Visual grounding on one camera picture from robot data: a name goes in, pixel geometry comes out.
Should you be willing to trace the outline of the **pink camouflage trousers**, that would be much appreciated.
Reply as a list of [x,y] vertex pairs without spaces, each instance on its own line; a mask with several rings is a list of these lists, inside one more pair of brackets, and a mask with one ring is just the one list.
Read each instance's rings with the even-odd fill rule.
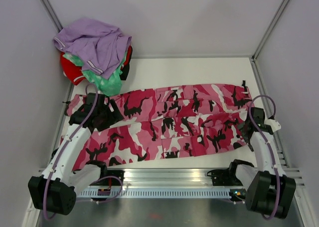
[[242,86],[196,84],[134,90],[111,96],[124,119],[94,130],[73,170],[88,160],[107,166],[220,154],[244,145],[251,95]]

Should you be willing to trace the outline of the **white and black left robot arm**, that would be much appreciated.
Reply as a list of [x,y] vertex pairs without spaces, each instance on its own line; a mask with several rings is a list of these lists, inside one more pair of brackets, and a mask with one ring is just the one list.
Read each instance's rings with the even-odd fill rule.
[[68,215],[78,195],[91,184],[104,185],[108,179],[123,184],[122,176],[109,175],[104,162],[88,160],[81,170],[73,170],[75,162],[94,130],[105,130],[123,120],[116,102],[103,94],[89,93],[70,115],[67,133],[48,166],[39,176],[32,176],[28,189],[33,206],[46,216]]

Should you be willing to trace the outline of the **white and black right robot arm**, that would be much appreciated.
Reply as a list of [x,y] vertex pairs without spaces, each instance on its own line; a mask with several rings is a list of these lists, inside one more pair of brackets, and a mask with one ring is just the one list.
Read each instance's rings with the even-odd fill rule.
[[231,184],[241,183],[245,188],[247,210],[266,220],[285,219],[296,190],[296,181],[287,176],[276,151],[274,133],[280,128],[276,120],[266,118],[262,108],[250,107],[240,130],[257,165],[235,159],[227,172]]

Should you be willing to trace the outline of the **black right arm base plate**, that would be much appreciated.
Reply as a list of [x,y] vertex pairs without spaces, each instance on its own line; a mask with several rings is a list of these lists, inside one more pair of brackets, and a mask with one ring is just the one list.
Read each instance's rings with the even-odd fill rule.
[[206,176],[211,178],[213,186],[243,186],[235,172],[230,169],[210,170]]

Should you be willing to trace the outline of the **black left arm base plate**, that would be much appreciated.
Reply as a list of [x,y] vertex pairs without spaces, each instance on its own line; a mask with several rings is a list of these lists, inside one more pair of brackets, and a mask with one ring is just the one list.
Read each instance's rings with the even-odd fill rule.
[[100,180],[99,185],[108,186],[109,188],[113,186],[120,186],[124,180],[124,173],[125,172],[123,170],[106,171],[105,173],[101,175],[100,178],[105,177],[105,179]]

